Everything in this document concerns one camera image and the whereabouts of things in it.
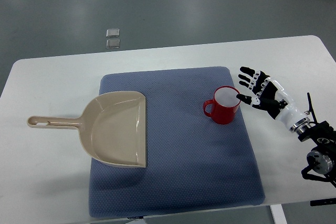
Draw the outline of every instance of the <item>red mug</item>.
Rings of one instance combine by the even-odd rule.
[[[236,98],[239,91],[231,86],[221,86],[216,89],[214,97],[203,104],[203,111],[206,116],[218,124],[228,124],[235,118],[240,99]],[[212,104],[211,112],[205,111],[205,108]]]

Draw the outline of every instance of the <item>gray floor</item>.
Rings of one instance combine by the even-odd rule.
[[[107,51],[105,33],[113,27],[120,28],[121,40],[113,50],[316,35],[336,59],[336,0],[0,0],[0,6],[0,92],[16,60]],[[303,202],[284,205],[284,211],[288,223],[336,218],[335,205]],[[253,222],[272,223],[269,208],[150,220]]]

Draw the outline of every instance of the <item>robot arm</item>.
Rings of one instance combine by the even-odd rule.
[[[275,120],[281,121],[290,132],[296,132],[300,141],[311,138],[317,145],[307,155],[308,166],[301,173],[304,179],[331,182],[336,187],[336,131],[324,121],[310,122],[306,114],[295,105],[293,98],[273,78],[262,71],[241,67],[239,84],[249,88],[256,97],[238,94],[237,98],[253,108],[265,110]],[[313,170],[325,177],[309,174]]]
[[[281,121],[291,132],[300,133],[302,127],[309,127],[309,118],[295,105],[294,99],[274,79],[262,71],[255,71],[247,67],[240,70],[247,76],[240,74],[239,84],[248,87],[257,96],[255,98],[239,94],[238,99],[260,110],[266,110],[275,120]]]

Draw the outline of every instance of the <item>blue cushion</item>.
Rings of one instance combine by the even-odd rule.
[[[203,113],[203,102],[224,85],[233,86],[225,67],[104,76],[100,94],[134,90],[146,96],[148,161],[147,168],[117,168],[92,159],[90,215],[135,217],[261,204],[265,195],[240,109],[227,125]]]

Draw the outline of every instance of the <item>beige dustpan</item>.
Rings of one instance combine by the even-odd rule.
[[[136,91],[94,98],[76,119],[31,116],[29,127],[78,129],[84,150],[117,167],[146,167],[146,100]]]

